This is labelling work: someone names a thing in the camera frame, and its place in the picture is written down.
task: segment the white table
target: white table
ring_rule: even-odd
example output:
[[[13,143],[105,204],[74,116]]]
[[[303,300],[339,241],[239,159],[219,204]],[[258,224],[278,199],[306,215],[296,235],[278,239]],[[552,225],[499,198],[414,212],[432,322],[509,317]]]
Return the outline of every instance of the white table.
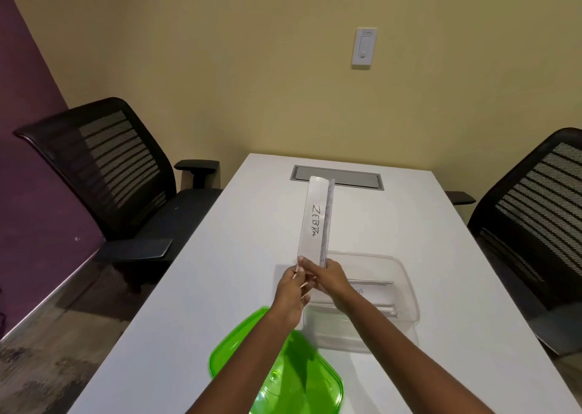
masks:
[[[186,411],[214,347],[270,305],[273,272],[296,256],[295,164],[382,175],[385,191],[336,187],[329,249],[403,262],[433,359],[498,414],[581,412],[431,172],[251,154],[70,414]],[[343,378],[342,413],[409,412],[373,356],[321,353]]]

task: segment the light switch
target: light switch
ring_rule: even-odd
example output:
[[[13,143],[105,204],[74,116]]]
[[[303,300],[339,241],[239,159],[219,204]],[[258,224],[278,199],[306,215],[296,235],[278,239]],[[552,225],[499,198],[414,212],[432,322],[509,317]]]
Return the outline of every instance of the light switch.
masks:
[[[354,43],[352,64],[364,66],[372,64],[372,56],[374,55],[374,46],[376,43],[376,31],[376,28],[358,28]]]

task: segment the purple wall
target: purple wall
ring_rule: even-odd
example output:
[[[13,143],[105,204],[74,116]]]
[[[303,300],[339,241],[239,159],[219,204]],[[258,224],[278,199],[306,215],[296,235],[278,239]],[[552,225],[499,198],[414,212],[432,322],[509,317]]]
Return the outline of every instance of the purple wall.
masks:
[[[14,0],[0,0],[0,311],[11,329],[102,242],[18,126],[67,109]]]

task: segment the green lid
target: green lid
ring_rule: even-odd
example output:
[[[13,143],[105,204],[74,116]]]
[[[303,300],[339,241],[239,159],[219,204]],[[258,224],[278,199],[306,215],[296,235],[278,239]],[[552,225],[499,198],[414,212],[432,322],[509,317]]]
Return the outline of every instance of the green lid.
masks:
[[[247,317],[212,352],[208,367],[214,378],[269,308]],[[285,341],[251,408],[251,414],[338,413],[342,379],[299,331]]]

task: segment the chair backrest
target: chair backrest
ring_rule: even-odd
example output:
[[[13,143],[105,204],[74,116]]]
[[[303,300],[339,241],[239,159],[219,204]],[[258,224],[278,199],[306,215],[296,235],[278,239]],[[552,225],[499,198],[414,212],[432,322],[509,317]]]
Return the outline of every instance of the chair backrest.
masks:
[[[119,98],[70,109],[14,134],[60,175],[108,241],[134,237],[176,195],[169,160]]]
[[[469,221],[551,309],[582,300],[582,130],[553,133],[505,175]]]

